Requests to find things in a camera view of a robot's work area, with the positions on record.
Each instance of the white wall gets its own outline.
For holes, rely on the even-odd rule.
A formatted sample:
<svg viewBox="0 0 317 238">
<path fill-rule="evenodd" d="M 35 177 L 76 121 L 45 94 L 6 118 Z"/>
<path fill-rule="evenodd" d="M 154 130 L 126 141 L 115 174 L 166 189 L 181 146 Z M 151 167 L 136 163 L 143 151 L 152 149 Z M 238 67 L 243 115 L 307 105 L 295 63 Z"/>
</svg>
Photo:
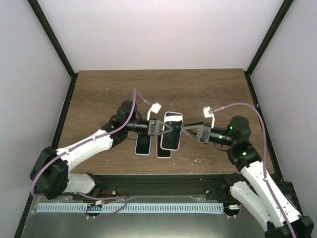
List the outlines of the white wall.
<svg viewBox="0 0 317 238">
<path fill-rule="evenodd" d="M 75 71 L 247 69 L 282 0 L 39 0 Z"/>
<path fill-rule="evenodd" d="M 26 0 L 1 2 L 0 32 L 0 236 L 13 237 L 70 78 Z"/>
<path fill-rule="evenodd" d="M 317 224 L 317 1 L 294 1 L 252 81 L 286 180 Z M 317 229 L 312 236 L 317 237 Z"/>
</svg>

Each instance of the phone screen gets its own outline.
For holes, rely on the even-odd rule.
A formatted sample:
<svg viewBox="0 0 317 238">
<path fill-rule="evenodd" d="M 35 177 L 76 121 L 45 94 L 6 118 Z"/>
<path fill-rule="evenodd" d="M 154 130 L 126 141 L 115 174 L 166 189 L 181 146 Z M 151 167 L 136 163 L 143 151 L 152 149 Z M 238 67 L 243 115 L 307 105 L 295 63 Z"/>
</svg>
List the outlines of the phone screen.
<svg viewBox="0 0 317 238">
<path fill-rule="evenodd" d="M 157 136 L 157 157 L 158 158 L 170 158 L 172 156 L 171 150 L 164 150 L 160 147 L 162 135 Z"/>
<path fill-rule="evenodd" d="M 139 133 L 135 143 L 135 154 L 149 155 L 151 151 L 151 139 L 150 135 Z"/>
<path fill-rule="evenodd" d="M 171 126 L 173 131 L 162 135 L 161 148 L 165 150 L 178 150 L 183 125 L 183 115 L 181 113 L 167 112 L 165 113 L 164 123 Z"/>
</svg>

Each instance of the robotic arm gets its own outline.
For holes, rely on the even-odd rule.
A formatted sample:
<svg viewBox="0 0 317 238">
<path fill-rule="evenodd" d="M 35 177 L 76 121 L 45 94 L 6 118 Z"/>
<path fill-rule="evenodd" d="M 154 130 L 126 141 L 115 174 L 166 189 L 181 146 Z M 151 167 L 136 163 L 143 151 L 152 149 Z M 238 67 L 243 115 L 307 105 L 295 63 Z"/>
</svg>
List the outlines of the robotic arm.
<svg viewBox="0 0 317 238">
<path fill-rule="evenodd" d="M 150 113 L 158 113 L 160 104 L 151 105 L 147 114 L 147 119 L 142 119 L 135 107 L 131 119 L 126 126 L 111 134 L 109 132 L 117 130 L 127 120 L 132 108 L 131 101 L 125 101 L 117 110 L 117 114 L 112 116 L 105 125 L 91 136 L 65 148 L 57 150 L 51 147 L 45 148 L 33 167 L 30 178 L 34 181 L 36 176 L 42 172 L 36 182 L 37 189 L 44 194 L 47 199 L 54 199 L 66 192 L 90 193 L 96 183 L 89 174 L 73 174 L 71 171 L 80 163 L 94 156 L 95 154 L 113 148 L 128 136 L 128 131 L 146 133 L 150 136 L 158 136 L 171 132 L 171 126 L 157 119 L 150 119 Z M 159 130 L 159 126 L 164 125 L 164 131 Z M 60 156 L 52 165 L 43 171 L 43 168 L 53 158 Z"/>
<path fill-rule="evenodd" d="M 205 117 L 212 118 L 211 124 L 199 122 L 184 125 L 182 132 L 197 143 L 208 144 L 212 142 L 229 146 L 226 150 L 228 158 L 241 173 L 233 174 L 230 181 L 227 181 L 229 193 L 255 217 L 264 229 L 266 238 L 291 238 L 292 235 L 286 221 L 264 179 L 264 166 L 261 157 L 249 142 L 251 129 L 248 120 L 241 116 L 235 116 L 226 128 L 217 128 L 214 127 L 214 115 L 210 107 L 204 108 L 204 114 Z M 310 237 L 314 227 L 310 217 L 302 217 L 299 211 L 285 198 L 267 171 L 266 180 L 297 237 Z"/>
</svg>

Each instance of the wooden surface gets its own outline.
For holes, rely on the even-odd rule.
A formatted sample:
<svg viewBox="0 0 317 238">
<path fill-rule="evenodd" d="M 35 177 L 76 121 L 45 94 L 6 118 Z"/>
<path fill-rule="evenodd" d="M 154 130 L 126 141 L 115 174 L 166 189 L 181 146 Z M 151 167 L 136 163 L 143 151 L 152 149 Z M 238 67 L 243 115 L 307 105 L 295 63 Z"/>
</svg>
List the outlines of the wooden surface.
<svg viewBox="0 0 317 238">
<path fill-rule="evenodd" d="M 71 145 L 96 132 L 125 100 L 132 99 L 133 88 L 150 102 L 162 105 L 157 118 L 166 111 L 180 112 L 184 124 L 204 120 L 203 107 L 218 108 L 230 103 L 252 103 L 242 69 L 118 70 L 81 71 L 70 102 L 59 147 Z M 148 106 L 139 98 L 137 107 L 146 115 Z M 251 143 L 263 154 L 263 134 L 256 114 L 237 106 L 215 114 L 215 126 L 225 127 L 235 115 L 247 117 L 252 129 Z M 129 137 L 136 138 L 134 133 Z M 101 152 L 78 165 L 73 172 L 94 174 L 192 174 L 236 172 L 225 152 L 213 144 L 196 144 L 181 135 L 180 149 L 170 159 L 156 158 L 156 139 L 151 154 L 134 154 L 135 140 L 127 139 L 115 148 Z M 268 168 L 272 170 L 269 159 Z"/>
</svg>

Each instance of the white cable tray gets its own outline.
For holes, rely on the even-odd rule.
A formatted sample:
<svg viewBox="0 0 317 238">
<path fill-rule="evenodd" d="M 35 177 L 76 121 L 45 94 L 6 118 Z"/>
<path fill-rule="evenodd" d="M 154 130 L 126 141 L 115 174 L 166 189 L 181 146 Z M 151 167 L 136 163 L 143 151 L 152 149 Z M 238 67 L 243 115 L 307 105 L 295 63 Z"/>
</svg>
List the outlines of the white cable tray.
<svg viewBox="0 0 317 238">
<path fill-rule="evenodd" d="M 36 212 L 41 213 L 83 213 L 87 203 L 39 203 Z M 91 208 L 90 213 L 111 213 L 123 203 L 110 203 L 102 208 Z M 128 203 L 120 213 L 206 213 L 222 214 L 222 203 Z"/>
</svg>

